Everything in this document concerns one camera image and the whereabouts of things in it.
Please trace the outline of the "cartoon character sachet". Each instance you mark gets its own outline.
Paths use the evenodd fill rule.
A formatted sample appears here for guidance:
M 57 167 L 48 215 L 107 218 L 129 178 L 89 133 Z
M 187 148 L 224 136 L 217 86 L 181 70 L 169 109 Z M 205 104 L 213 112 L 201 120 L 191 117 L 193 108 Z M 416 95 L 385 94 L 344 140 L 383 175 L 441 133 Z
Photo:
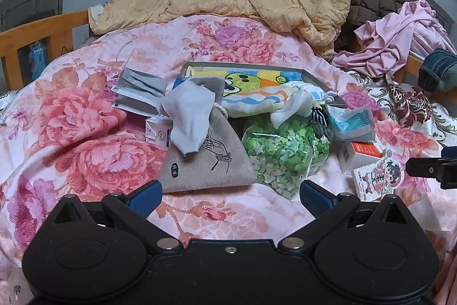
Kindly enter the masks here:
M 363 202 L 380 200 L 404 181 L 404 168 L 391 156 L 384 156 L 375 163 L 352 171 L 356 194 Z

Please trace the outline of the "pink garment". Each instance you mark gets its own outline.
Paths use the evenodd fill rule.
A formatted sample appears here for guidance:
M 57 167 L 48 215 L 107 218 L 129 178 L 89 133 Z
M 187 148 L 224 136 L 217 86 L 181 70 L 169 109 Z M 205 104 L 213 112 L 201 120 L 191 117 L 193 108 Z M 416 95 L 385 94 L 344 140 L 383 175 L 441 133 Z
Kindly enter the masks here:
M 355 31 L 360 51 L 342 51 L 332 64 L 371 78 L 393 75 L 402 69 L 411 52 L 421 57 L 435 49 L 456 53 L 456 47 L 425 0 L 403 3 L 398 12 L 366 22 Z

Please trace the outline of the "bag of green stars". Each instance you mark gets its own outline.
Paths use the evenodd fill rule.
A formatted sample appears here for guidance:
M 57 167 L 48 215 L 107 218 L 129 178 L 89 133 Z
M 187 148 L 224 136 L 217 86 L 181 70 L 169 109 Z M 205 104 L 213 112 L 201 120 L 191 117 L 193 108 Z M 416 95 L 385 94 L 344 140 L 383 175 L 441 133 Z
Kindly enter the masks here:
M 274 128 L 266 116 L 246 129 L 242 144 L 257 183 L 290 200 L 298 194 L 301 182 L 322 168 L 332 140 L 330 128 L 312 118 L 294 115 Z

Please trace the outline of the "white orange small box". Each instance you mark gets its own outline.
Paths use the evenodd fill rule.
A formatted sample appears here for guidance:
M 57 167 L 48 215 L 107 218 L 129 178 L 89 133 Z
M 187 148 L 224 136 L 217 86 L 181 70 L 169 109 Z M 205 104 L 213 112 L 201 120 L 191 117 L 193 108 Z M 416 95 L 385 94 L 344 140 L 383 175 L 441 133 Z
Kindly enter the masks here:
M 341 171 L 351 173 L 354 169 L 376 163 L 382 158 L 382 153 L 372 143 L 342 142 L 337 158 Z

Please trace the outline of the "blue denim jeans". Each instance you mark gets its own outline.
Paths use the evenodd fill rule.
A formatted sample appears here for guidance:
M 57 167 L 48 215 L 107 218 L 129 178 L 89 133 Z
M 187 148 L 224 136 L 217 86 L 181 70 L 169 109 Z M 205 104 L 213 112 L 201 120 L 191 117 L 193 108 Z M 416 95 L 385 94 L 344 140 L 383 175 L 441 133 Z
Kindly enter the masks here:
M 418 73 L 418 85 L 428 92 L 448 92 L 457 86 L 456 54 L 435 49 L 423 61 Z

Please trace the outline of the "white blue medicine box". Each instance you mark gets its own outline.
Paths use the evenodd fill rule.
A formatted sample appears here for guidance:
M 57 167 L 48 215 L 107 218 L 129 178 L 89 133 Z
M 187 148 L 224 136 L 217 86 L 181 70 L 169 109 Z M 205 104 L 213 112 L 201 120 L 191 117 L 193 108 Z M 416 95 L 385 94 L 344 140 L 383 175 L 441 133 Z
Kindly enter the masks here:
M 173 121 L 163 115 L 153 115 L 145 122 L 146 141 L 162 150 L 168 150 L 171 144 Z

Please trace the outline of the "cartoon lined tray box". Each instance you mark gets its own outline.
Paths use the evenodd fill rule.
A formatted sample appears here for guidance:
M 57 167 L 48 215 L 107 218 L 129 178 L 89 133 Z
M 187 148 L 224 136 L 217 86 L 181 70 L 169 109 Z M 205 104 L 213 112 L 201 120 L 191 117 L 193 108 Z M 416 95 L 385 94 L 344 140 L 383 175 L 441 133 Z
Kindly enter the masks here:
M 190 62 L 185 63 L 178 78 L 176 87 L 181 81 L 190 77 L 218 76 L 225 80 L 224 96 L 253 91 L 258 88 L 275 87 L 291 81 L 303 81 L 330 90 L 318 78 L 303 69 L 275 67 L 245 63 Z

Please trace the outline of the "grey door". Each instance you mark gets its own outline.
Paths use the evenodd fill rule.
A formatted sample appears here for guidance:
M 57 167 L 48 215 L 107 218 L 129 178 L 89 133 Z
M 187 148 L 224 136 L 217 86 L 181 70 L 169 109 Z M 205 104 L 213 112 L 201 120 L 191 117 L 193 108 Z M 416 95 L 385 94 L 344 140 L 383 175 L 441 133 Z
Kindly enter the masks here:
M 1 1 L 1 31 L 61 14 L 63 0 Z

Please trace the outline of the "beige printed drawstring pouch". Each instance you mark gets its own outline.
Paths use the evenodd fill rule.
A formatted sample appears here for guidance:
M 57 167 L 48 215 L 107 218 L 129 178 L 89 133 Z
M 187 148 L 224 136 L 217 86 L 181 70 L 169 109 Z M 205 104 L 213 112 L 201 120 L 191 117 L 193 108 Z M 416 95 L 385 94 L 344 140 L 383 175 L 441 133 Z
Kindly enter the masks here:
M 158 181 L 166 194 L 221 187 L 245 187 L 256 174 L 241 140 L 222 111 L 214 107 L 209 131 L 198 152 L 183 155 L 172 145 Z

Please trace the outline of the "grey face mask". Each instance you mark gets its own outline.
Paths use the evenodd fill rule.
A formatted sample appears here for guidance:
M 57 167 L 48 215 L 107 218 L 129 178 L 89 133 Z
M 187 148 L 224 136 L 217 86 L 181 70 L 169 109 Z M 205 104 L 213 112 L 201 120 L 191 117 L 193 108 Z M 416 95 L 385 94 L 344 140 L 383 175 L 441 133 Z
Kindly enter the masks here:
M 116 95 L 115 107 L 149 118 L 159 114 L 166 89 L 162 77 L 125 68 L 111 91 Z

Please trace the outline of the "striped colourful cloth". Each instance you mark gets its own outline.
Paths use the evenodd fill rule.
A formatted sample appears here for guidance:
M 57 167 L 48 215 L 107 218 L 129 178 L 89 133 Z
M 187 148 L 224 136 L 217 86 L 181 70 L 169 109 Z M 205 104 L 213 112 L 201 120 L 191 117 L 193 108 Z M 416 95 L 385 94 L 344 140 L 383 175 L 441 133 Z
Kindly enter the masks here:
M 279 128 L 293 115 L 309 117 L 312 108 L 332 103 L 335 96 L 311 83 L 294 81 L 230 94 L 222 99 L 222 107 L 231 118 L 269 114 L 273 128 Z

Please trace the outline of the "white gold ornate sheet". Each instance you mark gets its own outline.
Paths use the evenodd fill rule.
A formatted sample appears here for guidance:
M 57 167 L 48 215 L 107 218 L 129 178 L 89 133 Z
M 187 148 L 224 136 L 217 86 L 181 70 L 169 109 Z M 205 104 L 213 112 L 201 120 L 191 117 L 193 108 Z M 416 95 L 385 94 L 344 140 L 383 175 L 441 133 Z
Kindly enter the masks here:
M 350 108 L 370 107 L 377 121 L 392 120 L 392 129 L 400 137 L 389 137 L 394 145 L 456 145 L 456 118 L 418 87 L 390 77 L 372 79 L 352 70 L 349 74 L 357 84 L 347 86 L 343 100 Z

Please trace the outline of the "light grey sock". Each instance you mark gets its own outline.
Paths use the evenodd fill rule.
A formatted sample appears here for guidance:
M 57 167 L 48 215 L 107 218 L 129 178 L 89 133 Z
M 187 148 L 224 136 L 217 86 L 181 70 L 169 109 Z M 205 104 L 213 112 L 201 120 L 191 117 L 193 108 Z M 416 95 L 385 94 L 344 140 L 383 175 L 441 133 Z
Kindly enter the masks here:
M 198 152 L 209 131 L 214 104 L 222 102 L 225 80 L 217 76 L 190 77 L 168 92 L 160 112 L 173 122 L 171 142 L 186 156 Z

